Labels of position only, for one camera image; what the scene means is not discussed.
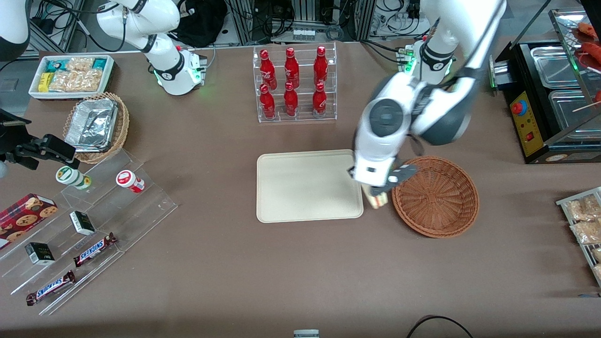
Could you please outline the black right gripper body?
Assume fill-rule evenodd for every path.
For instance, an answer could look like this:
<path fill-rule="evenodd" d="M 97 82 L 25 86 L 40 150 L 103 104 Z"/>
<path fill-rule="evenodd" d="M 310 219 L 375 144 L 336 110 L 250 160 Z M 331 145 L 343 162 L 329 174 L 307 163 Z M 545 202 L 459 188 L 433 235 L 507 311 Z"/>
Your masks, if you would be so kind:
<path fill-rule="evenodd" d="M 17 117 L 0 110 L 0 155 L 12 152 L 21 144 L 31 141 L 26 125 L 31 121 L 26 118 Z"/>

